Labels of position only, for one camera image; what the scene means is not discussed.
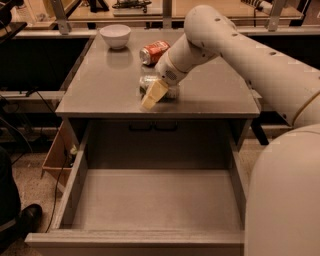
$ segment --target red can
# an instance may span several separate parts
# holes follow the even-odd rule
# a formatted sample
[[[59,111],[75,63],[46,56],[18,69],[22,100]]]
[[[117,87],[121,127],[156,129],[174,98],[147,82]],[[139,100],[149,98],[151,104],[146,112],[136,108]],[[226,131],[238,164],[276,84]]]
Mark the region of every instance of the red can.
[[[156,64],[160,57],[170,48],[166,41],[156,41],[152,44],[146,45],[140,50],[140,59],[145,65]]]

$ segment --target open drawer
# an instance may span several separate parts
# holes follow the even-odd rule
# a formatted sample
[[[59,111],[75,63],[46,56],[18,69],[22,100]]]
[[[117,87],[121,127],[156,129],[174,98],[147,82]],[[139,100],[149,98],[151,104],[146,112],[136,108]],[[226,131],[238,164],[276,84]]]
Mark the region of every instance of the open drawer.
[[[43,255],[242,255],[248,182],[225,120],[90,121]]]

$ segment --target white bowl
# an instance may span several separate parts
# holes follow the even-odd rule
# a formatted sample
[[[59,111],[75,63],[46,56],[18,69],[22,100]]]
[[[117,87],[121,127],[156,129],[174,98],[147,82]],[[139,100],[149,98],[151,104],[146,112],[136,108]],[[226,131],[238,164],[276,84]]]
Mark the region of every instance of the white bowl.
[[[112,49],[126,46],[131,34],[131,28],[126,25],[115,24],[100,29],[100,35]]]

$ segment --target laboratory floor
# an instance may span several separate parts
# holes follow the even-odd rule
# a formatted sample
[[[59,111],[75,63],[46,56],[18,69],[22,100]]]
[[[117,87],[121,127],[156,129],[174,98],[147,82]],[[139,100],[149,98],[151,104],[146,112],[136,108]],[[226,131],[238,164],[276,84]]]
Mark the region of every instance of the laboratory floor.
[[[240,159],[249,177],[256,159],[264,148],[265,146],[261,146],[253,136],[245,139],[240,151]],[[15,154],[11,157],[12,160],[15,160],[19,156],[19,154]],[[50,174],[42,173],[42,164],[45,157],[46,152],[25,154],[13,165],[13,176],[20,192],[22,207],[37,203],[43,208],[43,220],[38,232],[46,232],[52,216],[55,198],[55,180]],[[56,209],[59,207],[61,196],[61,192],[58,192]],[[40,253],[25,244],[22,239],[12,244],[2,255],[41,256]]]

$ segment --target cabinet top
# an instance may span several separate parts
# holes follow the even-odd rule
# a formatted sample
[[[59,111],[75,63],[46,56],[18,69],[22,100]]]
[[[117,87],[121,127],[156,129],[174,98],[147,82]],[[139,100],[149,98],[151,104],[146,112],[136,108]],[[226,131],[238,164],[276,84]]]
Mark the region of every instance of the cabinet top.
[[[140,78],[152,74],[139,51],[165,40],[170,45],[183,30],[133,28],[126,48],[110,49],[99,33],[63,97],[57,114],[66,118],[254,118],[259,109],[245,81],[222,59],[193,69],[180,83],[177,100],[141,107]]]

